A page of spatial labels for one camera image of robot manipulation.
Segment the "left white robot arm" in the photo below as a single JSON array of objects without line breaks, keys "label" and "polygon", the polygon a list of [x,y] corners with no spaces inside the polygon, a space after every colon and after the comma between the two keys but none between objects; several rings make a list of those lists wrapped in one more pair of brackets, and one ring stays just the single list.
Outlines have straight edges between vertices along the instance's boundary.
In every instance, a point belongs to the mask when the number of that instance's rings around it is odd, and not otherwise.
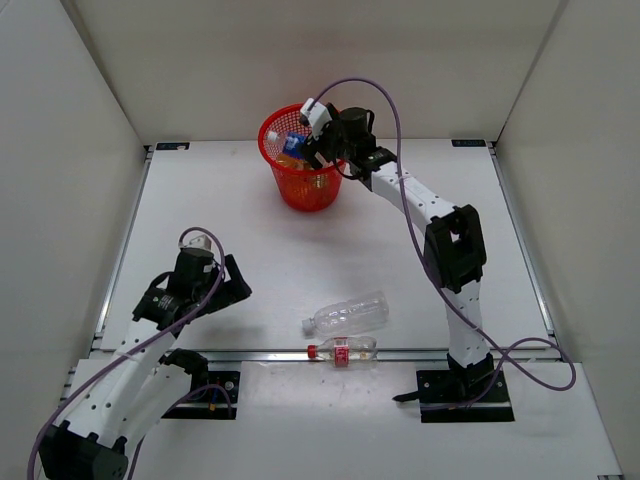
[{"label": "left white robot arm", "polygon": [[231,254],[181,248],[132,313],[105,372],[46,426],[38,455],[48,479],[121,479],[149,430],[176,404],[210,390],[208,361],[174,346],[192,320],[252,293]]}]

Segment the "clear plastic bottle white cap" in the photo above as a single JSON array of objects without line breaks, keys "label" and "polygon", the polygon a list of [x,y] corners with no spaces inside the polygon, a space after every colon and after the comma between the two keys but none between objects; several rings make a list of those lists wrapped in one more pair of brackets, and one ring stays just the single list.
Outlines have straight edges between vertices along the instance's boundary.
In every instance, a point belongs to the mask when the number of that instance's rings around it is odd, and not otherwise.
[{"label": "clear plastic bottle white cap", "polygon": [[380,329],[389,319],[389,305],[382,291],[374,291],[319,309],[301,322],[306,337],[354,335]]}]

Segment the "clear bottle red label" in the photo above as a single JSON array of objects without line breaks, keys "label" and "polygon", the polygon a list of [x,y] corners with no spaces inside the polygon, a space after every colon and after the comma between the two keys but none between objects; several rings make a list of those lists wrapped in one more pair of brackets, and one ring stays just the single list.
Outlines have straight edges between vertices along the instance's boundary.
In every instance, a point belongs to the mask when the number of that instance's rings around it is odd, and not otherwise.
[{"label": "clear bottle red label", "polygon": [[347,368],[377,358],[377,340],[370,336],[333,337],[307,347],[307,358],[327,362],[335,368]]}]

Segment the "orange juice bottle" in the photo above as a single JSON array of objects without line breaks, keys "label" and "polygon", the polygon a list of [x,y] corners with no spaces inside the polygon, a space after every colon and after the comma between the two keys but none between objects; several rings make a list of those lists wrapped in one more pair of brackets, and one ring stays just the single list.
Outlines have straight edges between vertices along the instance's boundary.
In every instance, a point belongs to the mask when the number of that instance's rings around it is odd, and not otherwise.
[{"label": "orange juice bottle", "polygon": [[283,168],[293,171],[308,171],[311,170],[311,166],[304,160],[295,157],[291,157],[287,154],[281,153],[276,157],[276,163]]}]

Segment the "blue label clear bottle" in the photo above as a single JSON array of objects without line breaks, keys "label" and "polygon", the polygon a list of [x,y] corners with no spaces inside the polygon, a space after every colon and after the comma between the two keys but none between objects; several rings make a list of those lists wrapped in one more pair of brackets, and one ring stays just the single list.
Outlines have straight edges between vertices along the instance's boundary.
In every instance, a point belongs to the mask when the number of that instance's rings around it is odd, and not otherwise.
[{"label": "blue label clear bottle", "polygon": [[306,137],[295,132],[267,132],[266,140],[272,145],[278,154],[283,154],[291,158],[303,159],[300,146],[304,144]]}]

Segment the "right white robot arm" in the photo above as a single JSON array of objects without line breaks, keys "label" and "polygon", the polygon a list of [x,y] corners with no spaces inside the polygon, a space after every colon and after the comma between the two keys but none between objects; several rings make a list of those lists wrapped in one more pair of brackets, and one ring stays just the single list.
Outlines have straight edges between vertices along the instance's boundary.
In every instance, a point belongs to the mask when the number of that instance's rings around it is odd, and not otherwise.
[{"label": "right white robot arm", "polygon": [[448,369],[423,391],[396,396],[398,402],[419,400],[430,409],[468,408],[489,387],[494,360],[482,334],[479,302],[487,260],[477,210],[440,198],[401,166],[400,154],[378,144],[375,115],[360,107],[342,111],[308,99],[299,113],[310,133],[299,150],[313,168],[345,161],[349,179],[400,210],[416,245],[428,279],[446,305],[449,329]]}]

